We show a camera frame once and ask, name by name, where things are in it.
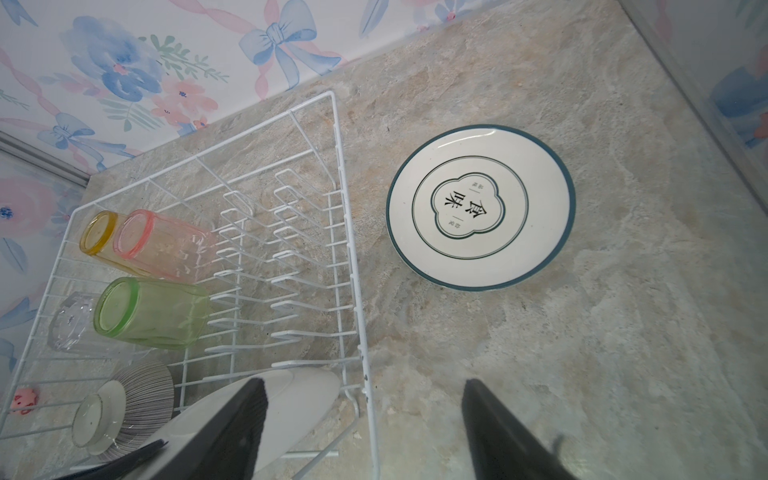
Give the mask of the white plate green rim logo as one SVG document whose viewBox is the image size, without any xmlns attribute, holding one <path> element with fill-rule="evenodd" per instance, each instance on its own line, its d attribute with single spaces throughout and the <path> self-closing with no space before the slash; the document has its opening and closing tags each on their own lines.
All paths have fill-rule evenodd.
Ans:
<svg viewBox="0 0 768 480">
<path fill-rule="evenodd" d="M 386 200 L 401 259 L 440 286 L 487 291 L 547 267 L 573 229 L 576 190 L 563 160 L 511 127 L 468 125 L 417 148 Z"/>
</svg>

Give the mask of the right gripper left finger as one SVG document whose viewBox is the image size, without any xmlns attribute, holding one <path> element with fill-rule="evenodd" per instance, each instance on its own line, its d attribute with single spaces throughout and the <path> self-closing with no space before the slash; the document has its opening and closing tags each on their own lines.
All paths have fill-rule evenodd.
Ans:
<svg viewBox="0 0 768 480">
<path fill-rule="evenodd" d="M 250 479 L 269 406 L 259 377 L 208 395 L 156 432 L 148 479 Z"/>
</svg>

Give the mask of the green translucent plastic cup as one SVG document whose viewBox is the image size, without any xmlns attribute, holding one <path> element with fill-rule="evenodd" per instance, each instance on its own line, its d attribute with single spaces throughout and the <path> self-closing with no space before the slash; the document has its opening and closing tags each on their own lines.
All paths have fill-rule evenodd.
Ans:
<svg viewBox="0 0 768 480">
<path fill-rule="evenodd" d="M 93 327 L 116 341 L 180 350 L 199 339 L 210 312 L 209 293 L 199 285 L 121 277 L 98 298 Z"/>
</svg>

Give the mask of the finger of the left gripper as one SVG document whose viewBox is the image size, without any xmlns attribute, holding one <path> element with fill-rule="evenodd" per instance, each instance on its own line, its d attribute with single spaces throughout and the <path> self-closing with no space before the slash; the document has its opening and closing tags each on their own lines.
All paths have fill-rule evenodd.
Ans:
<svg viewBox="0 0 768 480">
<path fill-rule="evenodd" d="M 158 455 L 167 444 L 164 440 L 156 440 L 123 457 L 87 470 L 71 473 L 56 480 L 115 480 L 121 479 L 139 466 L 147 463 Z"/>
</svg>

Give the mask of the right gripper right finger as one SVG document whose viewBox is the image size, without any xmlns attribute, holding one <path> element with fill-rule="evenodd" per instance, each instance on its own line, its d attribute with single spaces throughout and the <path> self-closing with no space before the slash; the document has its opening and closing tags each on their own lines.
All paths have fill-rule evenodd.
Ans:
<svg viewBox="0 0 768 480">
<path fill-rule="evenodd" d="M 574 477 L 481 380 L 465 382 L 461 410 L 477 479 Z"/>
</svg>

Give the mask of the clear plastic cup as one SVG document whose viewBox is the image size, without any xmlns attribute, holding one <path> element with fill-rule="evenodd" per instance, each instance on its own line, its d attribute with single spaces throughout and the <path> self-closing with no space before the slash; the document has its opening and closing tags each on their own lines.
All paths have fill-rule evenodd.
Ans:
<svg viewBox="0 0 768 480">
<path fill-rule="evenodd" d="M 63 300 L 48 328 L 48 346 L 53 350 L 82 356 L 117 358 L 122 354 L 116 342 L 98 334 L 94 314 L 98 297 L 75 292 Z"/>
</svg>

